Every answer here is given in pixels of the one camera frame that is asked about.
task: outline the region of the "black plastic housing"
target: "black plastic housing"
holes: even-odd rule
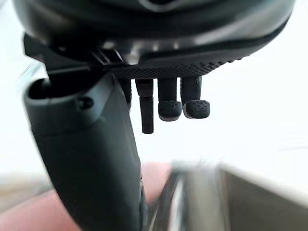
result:
[[[140,231],[146,218],[140,160],[117,79],[107,74],[61,97],[52,97],[52,91],[38,80],[24,101],[40,154],[68,212],[85,231]]]

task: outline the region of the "textured surface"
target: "textured surface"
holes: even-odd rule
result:
[[[192,100],[184,105],[184,113],[188,118],[204,119],[210,115],[210,104],[205,100]]]
[[[181,79],[181,99],[184,105],[188,101],[199,100],[201,97],[202,77]]]
[[[158,100],[176,101],[177,100],[177,78],[163,78],[157,80]]]
[[[170,66],[165,68],[123,68],[115,69],[113,73],[117,78],[148,79],[148,78],[185,78],[203,76],[225,63],[196,63],[188,65]]]
[[[165,118],[179,117],[182,113],[182,104],[178,101],[159,102],[158,113]]]

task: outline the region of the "white background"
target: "white background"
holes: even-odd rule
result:
[[[141,160],[221,159],[308,199],[307,22],[308,1],[298,0],[270,45],[205,76],[208,119],[166,123],[155,113],[155,132],[144,135],[134,91],[131,118]],[[18,90],[31,62],[23,56],[22,34],[9,1],[0,10],[0,175],[45,176]]]

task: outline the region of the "skin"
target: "skin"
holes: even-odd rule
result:
[[[142,165],[147,202],[161,193],[170,173],[167,163]],[[0,231],[81,231],[62,205],[57,193],[50,191],[33,198],[0,216]]]

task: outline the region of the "finger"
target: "finger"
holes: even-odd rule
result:
[[[142,166],[147,201],[153,201],[162,191],[170,165],[146,163]],[[0,215],[0,231],[81,231],[72,220],[57,193],[34,198]]]

